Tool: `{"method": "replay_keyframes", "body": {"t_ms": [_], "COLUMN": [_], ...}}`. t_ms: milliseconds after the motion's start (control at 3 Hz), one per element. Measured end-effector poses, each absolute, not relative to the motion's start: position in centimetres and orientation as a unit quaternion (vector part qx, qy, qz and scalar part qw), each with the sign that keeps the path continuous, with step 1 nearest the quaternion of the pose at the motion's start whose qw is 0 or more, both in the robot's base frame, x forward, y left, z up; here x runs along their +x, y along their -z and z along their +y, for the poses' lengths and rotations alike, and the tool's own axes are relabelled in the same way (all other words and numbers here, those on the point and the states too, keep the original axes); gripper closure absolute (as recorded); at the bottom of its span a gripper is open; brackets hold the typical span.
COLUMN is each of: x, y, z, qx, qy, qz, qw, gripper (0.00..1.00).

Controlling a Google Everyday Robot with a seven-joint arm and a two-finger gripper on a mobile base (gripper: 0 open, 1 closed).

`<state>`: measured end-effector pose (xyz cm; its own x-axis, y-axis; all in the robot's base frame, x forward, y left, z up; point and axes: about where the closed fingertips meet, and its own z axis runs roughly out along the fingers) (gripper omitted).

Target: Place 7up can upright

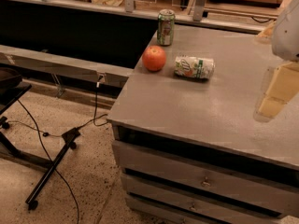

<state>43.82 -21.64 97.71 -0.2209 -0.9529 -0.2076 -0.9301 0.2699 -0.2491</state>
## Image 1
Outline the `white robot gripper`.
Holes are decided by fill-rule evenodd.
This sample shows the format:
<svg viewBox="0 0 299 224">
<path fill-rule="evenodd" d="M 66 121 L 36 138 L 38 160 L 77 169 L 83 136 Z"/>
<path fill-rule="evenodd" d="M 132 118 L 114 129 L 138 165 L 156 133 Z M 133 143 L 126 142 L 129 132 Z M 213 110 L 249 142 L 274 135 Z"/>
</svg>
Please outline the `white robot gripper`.
<svg viewBox="0 0 299 224">
<path fill-rule="evenodd" d="M 276 22 L 268 24 L 257 38 L 270 40 L 273 53 L 286 61 L 274 69 L 257 112 L 274 118 L 299 92 L 299 0 L 291 0 Z"/>
</svg>

